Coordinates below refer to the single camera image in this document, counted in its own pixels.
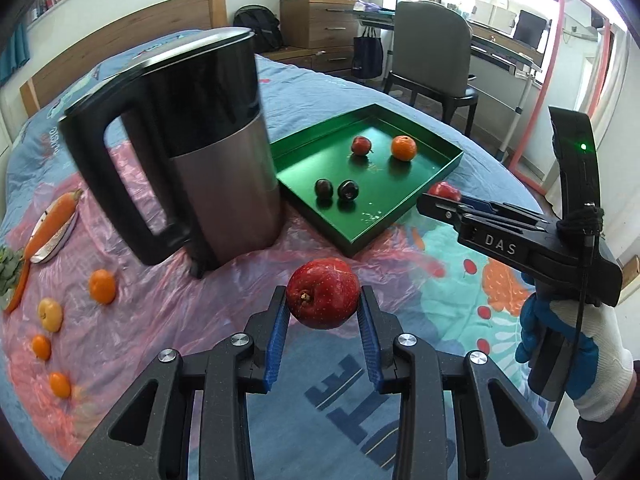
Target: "bedspread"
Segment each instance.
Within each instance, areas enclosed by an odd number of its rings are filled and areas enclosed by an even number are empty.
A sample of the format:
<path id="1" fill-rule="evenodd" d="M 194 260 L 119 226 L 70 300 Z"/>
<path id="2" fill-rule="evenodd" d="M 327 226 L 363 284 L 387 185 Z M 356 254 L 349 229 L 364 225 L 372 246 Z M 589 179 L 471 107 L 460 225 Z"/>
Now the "bedspread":
<path id="1" fill-rule="evenodd" d="M 29 121 L 8 168 L 8 212 L 0 228 L 5 243 L 23 246 L 52 199 L 84 186 L 57 132 L 64 107 L 141 52 L 191 33 L 174 34 L 101 63 Z M 257 65 L 272 141 L 378 103 L 465 151 L 448 177 L 465 194 L 539 210 L 524 186 L 484 150 L 418 110 L 327 75 L 261 57 Z M 119 120 L 108 128 L 106 139 L 141 211 L 152 224 L 161 221 L 159 205 Z M 32 267 L 20 308 L 2 322 L 2 410 L 43 471 L 59 478 L 91 430 L 161 349 L 189 354 L 210 348 L 241 330 L 250 314 L 264 310 L 273 288 L 286 284 L 297 266 L 336 254 L 289 209 L 272 248 L 240 256 L 203 280 L 194 280 L 182 251 L 159 266 L 142 266 L 92 195 L 85 193 L 69 242 L 51 262 Z M 526 387 L 526 369 L 513 359 L 520 336 L 517 316 L 530 288 L 512 269 L 458 245 L 450 226 L 415 210 L 349 263 L 363 284 L 373 285 L 382 309 L 395 312 L 405 330 L 438 350 L 464 354 L 483 349 L 542 412 L 544 404 Z M 112 270 L 118 279 L 118 296 L 107 307 L 92 302 L 86 291 L 86 280 L 97 268 Z M 39 328 L 35 306 L 44 296 L 57 298 L 65 308 L 63 329 L 52 338 L 52 359 L 46 364 L 30 350 Z M 54 370 L 70 376 L 72 400 L 51 394 L 47 375 Z M 256 478 L 388 479 L 398 410 L 397 396 L 372 390 L 356 320 L 320 332 L 292 319 L 273 391 L 248 399 Z M 196 476 L 198 413 L 196 409 L 190 477 Z M 450 424 L 447 431 L 453 462 Z"/>

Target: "carrot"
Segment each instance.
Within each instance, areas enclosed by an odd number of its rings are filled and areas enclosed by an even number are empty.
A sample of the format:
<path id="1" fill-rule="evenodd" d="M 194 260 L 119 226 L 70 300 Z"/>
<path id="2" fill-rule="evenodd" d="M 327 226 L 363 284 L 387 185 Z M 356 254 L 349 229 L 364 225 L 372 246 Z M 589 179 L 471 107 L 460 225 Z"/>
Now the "carrot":
<path id="1" fill-rule="evenodd" d="M 30 260 L 53 236 L 60 231 L 62 226 L 73 216 L 78 206 L 78 200 L 82 195 L 81 189 L 70 191 L 62 195 L 54 202 L 53 207 L 45 217 L 38 230 L 24 248 L 24 259 Z"/>
<path id="2" fill-rule="evenodd" d="M 31 262 L 29 260 L 25 260 L 22 264 L 22 270 L 20 271 L 20 279 L 18 280 L 18 285 L 15 287 L 14 296 L 11 298 L 11 301 L 4 310 L 5 314 L 11 314 L 16 308 L 18 308 L 18 305 L 20 305 L 20 300 L 22 299 L 24 288 L 27 286 L 27 278 L 29 277 L 30 265 Z"/>

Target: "orange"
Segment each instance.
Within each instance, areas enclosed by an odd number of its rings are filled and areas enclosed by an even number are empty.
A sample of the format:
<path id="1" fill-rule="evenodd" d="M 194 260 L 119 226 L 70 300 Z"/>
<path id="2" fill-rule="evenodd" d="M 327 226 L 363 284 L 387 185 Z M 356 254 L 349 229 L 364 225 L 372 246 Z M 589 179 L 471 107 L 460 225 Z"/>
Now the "orange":
<path id="1" fill-rule="evenodd" d="M 89 278 L 89 295 L 98 303 L 110 304 L 116 290 L 116 279 L 108 270 L 98 269 Z"/>
<path id="2" fill-rule="evenodd" d="M 43 361 L 48 361 L 51 357 L 51 341 L 49 338 L 38 334 L 31 340 L 31 349 L 36 357 Z"/>
<path id="3" fill-rule="evenodd" d="M 397 136 L 391 141 L 391 155 L 403 162 L 409 162 L 418 153 L 415 140 L 406 135 Z"/>
<path id="4" fill-rule="evenodd" d="M 59 372 L 53 372 L 49 376 L 49 386 L 51 391 L 60 399 L 68 399 L 71 397 L 71 383 L 66 375 Z"/>
<path id="5" fill-rule="evenodd" d="M 38 317 L 47 332 L 57 332 L 62 326 L 62 307 L 56 300 L 42 298 L 38 304 Z"/>

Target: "chair backrest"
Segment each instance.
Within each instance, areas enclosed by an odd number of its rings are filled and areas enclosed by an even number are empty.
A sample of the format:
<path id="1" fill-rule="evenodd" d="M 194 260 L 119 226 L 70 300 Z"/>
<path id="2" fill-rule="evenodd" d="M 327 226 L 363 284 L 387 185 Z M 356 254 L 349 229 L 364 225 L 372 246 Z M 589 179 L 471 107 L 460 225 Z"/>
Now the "chair backrest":
<path id="1" fill-rule="evenodd" d="M 394 74 L 464 97 L 470 60 L 471 30 L 462 16 L 433 2 L 398 3 Z"/>

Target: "bed headboard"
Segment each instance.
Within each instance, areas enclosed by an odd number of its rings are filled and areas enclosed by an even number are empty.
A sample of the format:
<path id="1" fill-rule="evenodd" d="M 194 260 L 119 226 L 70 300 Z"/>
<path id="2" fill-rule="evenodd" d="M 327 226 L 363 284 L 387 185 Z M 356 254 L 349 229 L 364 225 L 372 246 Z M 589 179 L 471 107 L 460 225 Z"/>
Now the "bed headboard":
<path id="1" fill-rule="evenodd" d="M 124 16 L 70 46 L 20 87 L 27 115 L 111 56 L 181 30 L 227 25 L 226 0 L 167 0 Z"/>

